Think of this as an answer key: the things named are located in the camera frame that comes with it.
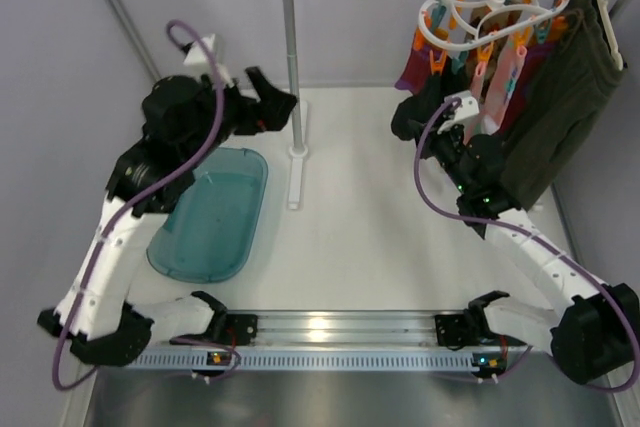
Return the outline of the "white clothes hanger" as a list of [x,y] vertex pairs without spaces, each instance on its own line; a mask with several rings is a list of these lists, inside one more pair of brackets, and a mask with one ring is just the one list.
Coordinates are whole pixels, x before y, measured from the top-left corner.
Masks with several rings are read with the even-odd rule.
[[609,15],[608,1],[596,0],[596,5],[599,12],[600,20],[602,23],[604,38],[609,49],[610,57],[613,61],[615,68],[618,71],[622,71],[624,69],[625,63],[619,51],[619,45],[617,42],[616,34],[614,32],[613,24]]

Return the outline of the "teal plastic basin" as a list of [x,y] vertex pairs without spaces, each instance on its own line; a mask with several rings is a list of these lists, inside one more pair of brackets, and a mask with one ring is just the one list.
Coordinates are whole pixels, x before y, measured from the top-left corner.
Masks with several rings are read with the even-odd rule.
[[147,258],[160,274],[186,283],[226,281],[245,265],[268,180],[258,152],[220,147],[154,235]]

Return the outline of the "pink patterned sock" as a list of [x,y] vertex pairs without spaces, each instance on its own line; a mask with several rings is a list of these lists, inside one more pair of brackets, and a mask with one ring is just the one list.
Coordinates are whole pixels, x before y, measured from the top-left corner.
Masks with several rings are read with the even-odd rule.
[[505,44],[498,57],[480,114],[471,128],[471,135],[491,135],[498,132],[515,92],[526,56],[527,48],[522,42],[511,40]]

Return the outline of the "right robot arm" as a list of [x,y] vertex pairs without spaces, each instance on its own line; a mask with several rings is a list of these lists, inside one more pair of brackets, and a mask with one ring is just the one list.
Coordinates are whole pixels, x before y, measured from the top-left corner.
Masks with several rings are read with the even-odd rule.
[[504,253],[548,302],[534,307],[493,291],[465,310],[472,333],[505,335],[546,353],[571,381],[586,385],[630,365],[639,378],[639,297],[621,283],[610,285],[586,271],[533,224],[499,180],[504,160],[495,138],[484,134],[463,141],[460,124],[428,127],[426,150],[451,179],[459,195],[459,220]]

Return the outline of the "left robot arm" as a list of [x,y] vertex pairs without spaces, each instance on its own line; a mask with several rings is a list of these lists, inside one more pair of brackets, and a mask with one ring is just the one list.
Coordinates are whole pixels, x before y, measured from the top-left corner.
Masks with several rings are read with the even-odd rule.
[[255,96],[230,81],[220,93],[211,78],[165,77],[142,100],[142,137],[117,160],[106,185],[97,232],[81,270],[38,325],[70,344],[93,366],[124,367],[149,346],[178,337],[217,340],[226,307],[203,291],[175,300],[134,304],[128,296],[153,237],[195,182],[195,169],[230,136],[282,130],[297,103],[257,66],[245,70]]

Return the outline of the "black sock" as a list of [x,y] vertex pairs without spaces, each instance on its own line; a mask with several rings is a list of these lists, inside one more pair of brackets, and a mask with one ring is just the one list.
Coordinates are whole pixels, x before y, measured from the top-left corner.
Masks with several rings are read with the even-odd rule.
[[417,94],[398,104],[391,120],[391,132],[402,141],[415,140],[444,99],[465,90],[469,85],[470,80],[462,71],[431,75]]

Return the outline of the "white round clip hanger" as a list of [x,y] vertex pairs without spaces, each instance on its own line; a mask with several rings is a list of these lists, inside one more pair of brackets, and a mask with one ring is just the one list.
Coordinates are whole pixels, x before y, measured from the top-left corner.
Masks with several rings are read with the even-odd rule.
[[499,39],[528,38],[548,24],[569,0],[426,0],[416,32],[427,44],[447,53],[466,52]]

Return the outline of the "maroon purple sock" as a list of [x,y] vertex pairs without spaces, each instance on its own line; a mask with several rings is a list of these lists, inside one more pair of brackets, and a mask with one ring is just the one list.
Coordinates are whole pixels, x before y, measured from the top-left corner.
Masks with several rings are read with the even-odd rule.
[[511,96],[504,119],[498,133],[506,137],[520,115],[527,108],[527,95],[531,93],[534,77],[554,51],[558,41],[535,44],[528,48],[528,53],[522,67],[515,90]]
[[431,75],[431,61],[438,63],[443,51],[427,41],[419,28],[415,30],[409,57],[394,87],[399,91],[419,93]]

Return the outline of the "dark green shorts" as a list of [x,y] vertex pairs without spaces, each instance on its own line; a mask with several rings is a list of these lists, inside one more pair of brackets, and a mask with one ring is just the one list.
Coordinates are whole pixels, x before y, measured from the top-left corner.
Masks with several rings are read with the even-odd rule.
[[568,29],[503,137],[502,183],[526,210],[588,138],[626,73],[625,61],[612,55],[597,0],[570,0],[563,14]]

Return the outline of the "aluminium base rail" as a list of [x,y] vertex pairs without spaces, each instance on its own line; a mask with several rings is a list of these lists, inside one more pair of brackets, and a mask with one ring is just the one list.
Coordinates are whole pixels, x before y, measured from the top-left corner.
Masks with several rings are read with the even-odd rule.
[[559,322],[551,310],[503,299],[482,314],[462,311],[232,311],[219,339],[232,346],[437,348],[434,317],[463,313],[465,347],[521,346],[546,350]]

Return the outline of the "argyle brown orange sock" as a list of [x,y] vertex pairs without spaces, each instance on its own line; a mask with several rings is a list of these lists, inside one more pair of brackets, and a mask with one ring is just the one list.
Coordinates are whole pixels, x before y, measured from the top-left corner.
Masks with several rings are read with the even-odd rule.
[[[520,16],[518,11],[502,12],[492,14],[488,20],[482,21],[490,13],[491,10],[488,7],[476,7],[471,11],[469,24],[474,28],[480,26],[481,37],[514,25]],[[508,37],[504,37],[474,48],[468,53],[464,73],[469,80],[469,90],[480,103],[484,102],[497,68],[498,58],[508,40]]]

